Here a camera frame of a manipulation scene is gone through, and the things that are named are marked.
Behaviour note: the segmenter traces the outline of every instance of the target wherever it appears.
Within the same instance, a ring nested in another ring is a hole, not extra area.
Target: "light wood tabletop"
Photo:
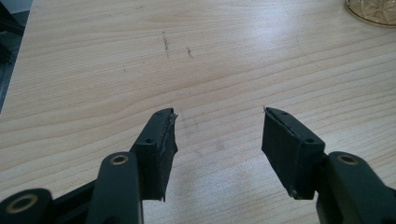
[[[396,30],[343,0],[35,0],[0,116],[0,200],[92,181],[173,107],[179,152],[146,223],[318,223],[261,151],[264,106],[396,188]]]

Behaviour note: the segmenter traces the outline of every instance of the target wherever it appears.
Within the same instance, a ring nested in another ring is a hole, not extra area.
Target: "black mechanical arm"
[[[142,200],[165,200],[176,118],[173,108],[153,114],[128,152],[107,156],[96,180],[55,200],[47,189],[8,197],[0,203],[0,223],[143,223]]]
[[[363,159],[324,153],[324,142],[291,114],[265,108],[262,151],[296,200],[318,192],[320,223],[396,223],[396,191]]]
[[[165,200],[177,152],[172,108],[152,115],[129,152],[101,164],[96,180],[52,200],[28,189],[0,203],[1,224],[143,223],[142,200]],[[291,114],[265,109],[262,151],[296,200],[318,192],[320,223],[396,223],[396,190],[385,186],[361,158],[324,153],[324,142]]]

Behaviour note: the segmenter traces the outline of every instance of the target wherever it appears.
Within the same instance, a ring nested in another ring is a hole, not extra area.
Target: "glass object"
[[[396,27],[396,0],[346,0],[346,9],[363,21]]]

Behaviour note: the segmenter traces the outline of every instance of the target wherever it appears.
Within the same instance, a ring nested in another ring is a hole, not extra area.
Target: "wood grain surface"
[[[318,223],[261,151],[264,106],[396,188],[396,30],[343,4],[35,0],[0,116],[0,200],[95,179],[170,106],[179,152],[146,223]]]

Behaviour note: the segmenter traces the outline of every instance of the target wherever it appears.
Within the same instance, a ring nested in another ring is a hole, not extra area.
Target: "screw hole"
[[[349,164],[349,165],[356,165],[356,164],[359,163],[355,158],[353,158],[351,156],[348,156],[348,155],[339,155],[337,157],[337,159],[339,161],[341,161],[343,163],[346,163],[346,164]]]
[[[381,223],[383,223],[383,224],[396,224],[396,220],[388,218],[388,217],[385,217],[385,218],[381,218]]]
[[[105,221],[102,222],[102,224],[119,224],[119,223],[121,223],[119,217],[107,217]]]
[[[8,206],[6,211],[9,214],[18,214],[19,212],[23,212],[30,207],[32,207],[38,200],[38,197],[35,194],[25,194],[16,200],[12,201]]]
[[[127,156],[117,155],[117,156],[111,158],[110,162],[113,165],[120,165],[120,164],[127,162],[128,160],[129,160],[129,158]]]

